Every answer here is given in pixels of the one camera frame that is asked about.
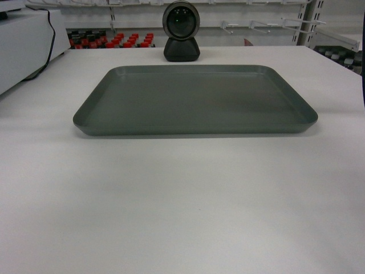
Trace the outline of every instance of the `tray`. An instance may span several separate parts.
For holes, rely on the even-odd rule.
[[[317,113],[272,68],[124,66],[74,116],[88,135],[299,133]]]

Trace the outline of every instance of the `black cable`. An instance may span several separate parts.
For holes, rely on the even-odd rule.
[[[362,63],[362,77],[363,77],[363,97],[364,97],[364,106],[365,106],[365,52],[364,52],[364,45],[365,45],[365,12],[364,12],[364,24],[363,24],[363,63]]]
[[[54,43],[55,43],[55,38],[56,38],[56,31],[55,31],[55,29],[53,28],[53,26],[52,26],[52,23],[51,23],[51,13],[50,13],[50,11],[49,10],[47,10],[47,9],[33,9],[32,7],[30,7],[30,6],[26,6],[28,9],[31,9],[31,10],[35,10],[35,11],[38,11],[38,10],[44,10],[44,11],[46,11],[47,13],[48,13],[48,24],[51,26],[51,28],[52,28],[52,31],[53,31],[53,36],[52,36],[52,42],[51,42],[51,48],[50,48],[50,53],[48,54],[48,58],[47,58],[47,61],[46,61],[46,63],[44,64],[44,66],[43,67],[41,67],[36,73],[35,73],[35,75],[33,75],[33,76],[31,76],[31,77],[29,77],[29,78],[25,78],[25,79],[23,79],[22,80],[22,82],[26,82],[26,81],[31,81],[31,80],[33,80],[33,79],[35,79],[35,78],[37,78],[45,69],[46,69],[46,67],[48,66],[48,64],[49,64],[49,62],[50,62],[50,60],[51,60],[51,55],[52,55],[52,51],[53,51],[53,45],[54,45]]]

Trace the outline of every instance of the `red bottle cap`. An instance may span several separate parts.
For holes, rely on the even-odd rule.
[[[123,47],[124,48],[129,48],[129,47],[132,47],[132,44],[129,43],[129,42],[125,42],[125,43],[123,43]]]
[[[115,44],[115,45],[119,45],[119,42],[120,41],[118,39],[115,39],[115,38],[112,40],[112,43]]]
[[[108,42],[105,44],[107,49],[114,49],[114,43],[113,42]]]
[[[128,42],[131,43],[131,45],[134,45],[136,43],[136,39],[130,38],[128,39]]]

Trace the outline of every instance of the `white table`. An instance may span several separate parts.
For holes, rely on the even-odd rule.
[[[360,76],[305,47],[201,48],[194,64],[272,67],[319,120],[165,138],[73,125],[109,69],[160,64],[163,49],[67,51],[1,95],[0,273],[364,273]]]

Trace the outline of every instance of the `black base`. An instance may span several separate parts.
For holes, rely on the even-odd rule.
[[[191,62],[199,58],[200,50],[195,38],[185,41],[167,40],[164,55],[170,62]]]
[[[2,12],[0,13],[0,20],[5,20],[5,19],[7,19],[7,14],[6,14],[6,12],[5,12],[5,11],[2,11]]]

